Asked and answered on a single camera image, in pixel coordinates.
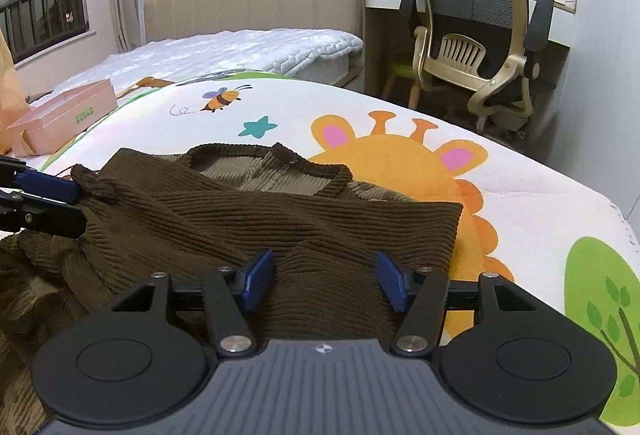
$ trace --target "mattress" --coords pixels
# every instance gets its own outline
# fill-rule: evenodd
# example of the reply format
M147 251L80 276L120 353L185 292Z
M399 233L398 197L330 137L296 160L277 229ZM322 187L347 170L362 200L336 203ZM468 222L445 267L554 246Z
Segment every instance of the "mattress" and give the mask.
M164 40L112 55L57 85L51 95L34 105L39 106L60 92L106 78L111 79L116 95L147 77L180 82L229 70L260 70L334 84L347 75L350 56L361 51L359 37L335 30L223 31Z

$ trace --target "office chair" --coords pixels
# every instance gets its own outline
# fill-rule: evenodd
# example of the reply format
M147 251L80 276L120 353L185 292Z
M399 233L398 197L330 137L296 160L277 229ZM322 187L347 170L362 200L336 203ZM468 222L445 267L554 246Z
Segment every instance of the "office chair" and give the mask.
M548 40L554 0L537 0L530 22L528 0L425 2L424 25L416 0L402 0L400 7L415 37L418 83L410 108L417 107L420 91L437 89L435 78L463 89L478 131L489 116L500 121L495 118L500 114L516 117L518 129L533 112L529 81L540 72L538 59Z

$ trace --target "cartoon bee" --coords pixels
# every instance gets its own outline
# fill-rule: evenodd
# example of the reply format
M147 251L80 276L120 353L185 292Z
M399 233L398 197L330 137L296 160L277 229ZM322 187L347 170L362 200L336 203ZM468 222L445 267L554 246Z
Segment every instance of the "cartoon bee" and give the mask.
M207 92L202 97L205 99L209 99L210 101L200 111L224 110L225 106L230 105L236 99L241 100L240 90L246 90L248 88L253 88L253 87L248 84L243 84L242 86L239 86L235 90L229 90L226 86L223 86L222 88L220 88L219 90L216 90L215 92Z

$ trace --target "metal screw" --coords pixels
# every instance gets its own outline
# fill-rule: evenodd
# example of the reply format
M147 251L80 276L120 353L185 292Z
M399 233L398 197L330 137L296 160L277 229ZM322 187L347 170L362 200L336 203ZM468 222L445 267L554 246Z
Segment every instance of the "metal screw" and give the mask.
M396 341L396 347L403 352L420 352L428 345L427 340L420 336L402 336Z
M220 341L220 346L224 350L234 354L248 350L252 344L251 339L246 336L226 336L226 338Z

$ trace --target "bed headboard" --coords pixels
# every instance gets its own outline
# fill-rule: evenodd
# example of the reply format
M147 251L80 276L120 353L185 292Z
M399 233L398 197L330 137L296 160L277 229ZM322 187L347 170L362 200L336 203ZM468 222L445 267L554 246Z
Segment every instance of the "bed headboard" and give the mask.
M364 0L147 0L146 40L223 30L334 29L362 37Z

